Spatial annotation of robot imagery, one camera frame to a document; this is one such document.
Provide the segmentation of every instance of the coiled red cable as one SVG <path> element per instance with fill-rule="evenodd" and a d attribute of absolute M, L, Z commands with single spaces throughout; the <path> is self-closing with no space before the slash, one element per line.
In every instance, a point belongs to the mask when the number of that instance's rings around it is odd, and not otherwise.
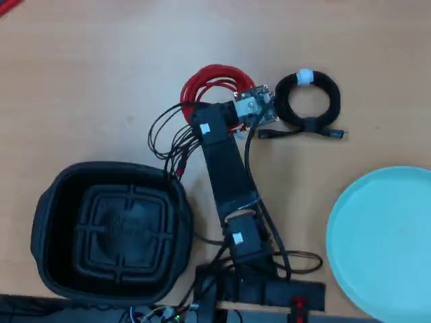
<path fill-rule="evenodd" d="M 206 91 L 213 86 L 220 86 L 232 92 L 246 91 L 255 87 L 252 79 L 236 67 L 213 64 L 200 69 L 192 76 L 181 90 L 180 102 L 199 102 Z M 190 123 L 192 106 L 183 106 L 183 114 Z"/>

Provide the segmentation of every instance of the light blue plate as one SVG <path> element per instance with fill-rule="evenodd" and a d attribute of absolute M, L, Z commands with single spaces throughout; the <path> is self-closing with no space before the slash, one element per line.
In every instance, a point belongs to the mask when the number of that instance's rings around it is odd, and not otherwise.
<path fill-rule="evenodd" d="M 327 226 L 337 282 L 383 322 L 431 322 L 431 171 L 383 168 L 351 184 Z"/>

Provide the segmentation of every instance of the table surface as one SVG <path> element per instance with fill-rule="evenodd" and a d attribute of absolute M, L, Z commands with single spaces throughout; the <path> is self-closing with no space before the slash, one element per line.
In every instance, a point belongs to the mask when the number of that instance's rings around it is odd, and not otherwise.
<path fill-rule="evenodd" d="M 327 284 L 327 313 L 365 316 L 333 278 L 326 223 L 339 194 L 362 174 L 391 165 L 431 168 L 430 17 L 426 0 L 22 3 L 0 19 L 0 293 L 55 296 L 30 253 L 38 197 L 78 161 L 161 166 L 147 148 L 147 130 L 199 68 L 234 65 L 274 88 L 310 67 L 339 84 L 336 123 L 348 138 L 256 140 L 251 165 L 286 248 L 325 258 L 322 270 L 302 278 Z M 318 114 L 327 102 L 319 90 L 294 96 L 301 114 Z M 184 124 L 174 122 L 164 143 Z M 198 229 L 220 238 L 200 151 L 184 183 Z M 163 302 L 178 302 L 195 266 L 215 251 L 196 242 L 186 273 Z"/>

